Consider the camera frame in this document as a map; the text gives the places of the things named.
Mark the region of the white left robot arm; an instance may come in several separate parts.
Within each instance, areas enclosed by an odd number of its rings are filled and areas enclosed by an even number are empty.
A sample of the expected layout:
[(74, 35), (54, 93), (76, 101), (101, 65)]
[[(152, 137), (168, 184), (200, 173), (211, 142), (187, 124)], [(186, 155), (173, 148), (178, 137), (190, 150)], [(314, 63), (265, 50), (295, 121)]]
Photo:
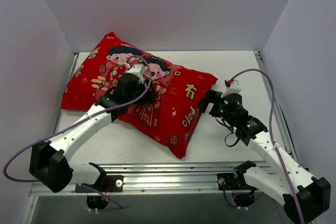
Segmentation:
[(127, 113), (131, 105), (152, 104), (155, 99), (152, 80), (144, 80), (138, 73), (124, 73), (117, 86), (108, 89), (77, 122), (32, 147), (30, 174), (54, 193), (69, 184), (102, 191), (108, 183), (106, 171), (92, 162), (73, 164), (73, 155), (101, 129)]

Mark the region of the red printed pillowcase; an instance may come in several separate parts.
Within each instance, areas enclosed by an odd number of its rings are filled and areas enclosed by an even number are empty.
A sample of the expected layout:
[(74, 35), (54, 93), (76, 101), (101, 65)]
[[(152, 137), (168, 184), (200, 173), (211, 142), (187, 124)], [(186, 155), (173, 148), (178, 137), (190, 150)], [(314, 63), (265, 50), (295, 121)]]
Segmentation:
[(115, 93), (124, 83), (123, 74), (140, 64), (150, 90), (130, 89), (136, 100), (119, 120), (129, 123), (149, 138), (168, 147), (181, 159), (186, 155), (198, 103), (217, 82), (217, 78), (176, 65), (106, 34), (67, 83), (61, 108), (86, 111), (106, 92)]

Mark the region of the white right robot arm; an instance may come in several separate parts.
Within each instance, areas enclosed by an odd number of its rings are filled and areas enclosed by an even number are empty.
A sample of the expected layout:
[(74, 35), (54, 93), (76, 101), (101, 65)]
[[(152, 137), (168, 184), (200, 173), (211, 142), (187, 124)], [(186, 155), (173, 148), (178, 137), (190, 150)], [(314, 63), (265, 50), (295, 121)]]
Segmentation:
[(256, 163), (245, 161), (224, 178), (221, 189), (258, 189), (283, 206), (293, 223), (309, 223), (330, 208), (331, 185), (299, 165), (281, 146), (271, 141), (267, 127), (244, 109), (238, 93), (209, 90), (198, 102), (200, 112), (212, 104), (210, 115), (220, 118), (238, 141), (259, 155), (274, 171), (269, 175)]

